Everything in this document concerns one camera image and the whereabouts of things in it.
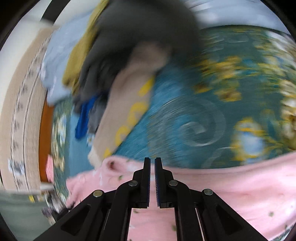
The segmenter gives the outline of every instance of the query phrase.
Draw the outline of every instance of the green floor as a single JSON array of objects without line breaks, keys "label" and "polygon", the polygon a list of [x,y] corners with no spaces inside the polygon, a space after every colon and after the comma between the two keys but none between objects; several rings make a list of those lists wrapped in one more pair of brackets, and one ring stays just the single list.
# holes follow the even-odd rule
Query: green floor
[{"label": "green floor", "polygon": [[50,227],[43,207],[46,202],[31,203],[28,195],[0,192],[0,213],[18,241],[32,241]]}]

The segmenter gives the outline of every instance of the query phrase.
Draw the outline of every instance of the pink garment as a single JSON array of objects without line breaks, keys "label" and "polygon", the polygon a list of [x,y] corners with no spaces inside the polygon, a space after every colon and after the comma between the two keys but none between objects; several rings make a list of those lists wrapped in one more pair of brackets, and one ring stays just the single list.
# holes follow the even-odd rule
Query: pink garment
[{"label": "pink garment", "polygon": [[[117,189],[142,167],[143,162],[118,156],[106,158],[98,169],[66,181],[70,193],[67,205],[77,205],[97,189]],[[296,153],[224,169],[164,168],[191,189],[211,188],[268,240],[296,222]],[[133,210],[128,240],[176,240],[174,210],[157,207],[154,167],[151,170],[150,207]]]},{"label": "pink garment", "polygon": [[47,156],[46,168],[45,168],[47,179],[50,183],[54,183],[54,162],[52,156]]}]

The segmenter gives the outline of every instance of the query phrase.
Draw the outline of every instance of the silver bolt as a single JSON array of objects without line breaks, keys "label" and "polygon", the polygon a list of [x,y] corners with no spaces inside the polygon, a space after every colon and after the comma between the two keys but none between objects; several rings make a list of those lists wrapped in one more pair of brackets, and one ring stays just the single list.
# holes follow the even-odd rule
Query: silver bolt
[{"label": "silver bolt", "polygon": [[131,187],[135,187],[138,185],[138,182],[136,180],[131,180],[129,183],[128,183]]},{"label": "silver bolt", "polygon": [[101,190],[95,190],[95,191],[93,192],[93,195],[94,195],[95,197],[100,197],[100,196],[103,195],[103,192],[102,192]]},{"label": "silver bolt", "polygon": [[204,190],[204,193],[207,196],[211,196],[214,192],[211,189],[207,188],[207,189]]},{"label": "silver bolt", "polygon": [[176,180],[170,180],[169,182],[168,182],[168,184],[170,185],[170,186],[177,186],[178,185],[178,181],[176,181]]}]

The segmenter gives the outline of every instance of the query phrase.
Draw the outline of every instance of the pink fabric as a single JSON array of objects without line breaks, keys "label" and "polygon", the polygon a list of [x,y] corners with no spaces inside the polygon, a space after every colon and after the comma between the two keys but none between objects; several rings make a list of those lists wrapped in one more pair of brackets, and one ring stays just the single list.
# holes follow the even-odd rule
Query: pink fabric
[{"label": "pink fabric", "polygon": [[48,181],[54,183],[54,162],[51,155],[48,155],[47,157],[45,172]]},{"label": "pink fabric", "polygon": [[[83,172],[67,180],[67,205],[77,205],[94,190],[116,189],[132,179],[143,162],[123,157],[106,158],[97,170]],[[264,237],[271,240],[296,222],[296,153],[252,164],[225,169],[171,170],[174,178],[189,188],[211,188]],[[134,210],[128,240],[176,240],[173,209],[159,209],[156,204],[154,167],[151,167],[150,207]]]}]

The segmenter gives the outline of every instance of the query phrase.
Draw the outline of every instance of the yellow cloth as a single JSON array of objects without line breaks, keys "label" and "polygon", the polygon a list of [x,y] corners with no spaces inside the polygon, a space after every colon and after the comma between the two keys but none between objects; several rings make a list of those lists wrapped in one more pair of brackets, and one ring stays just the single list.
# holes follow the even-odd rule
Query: yellow cloth
[{"label": "yellow cloth", "polygon": [[96,20],[100,16],[102,11],[105,9],[108,2],[109,0],[101,0],[101,2],[93,10],[89,18],[87,29],[84,35],[73,48],[70,54],[62,82],[65,86],[70,87],[72,89],[73,94],[75,94],[79,88],[79,75],[83,62],[87,54],[89,53],[94,38],[98,32],[98,29],[95,28]]}]

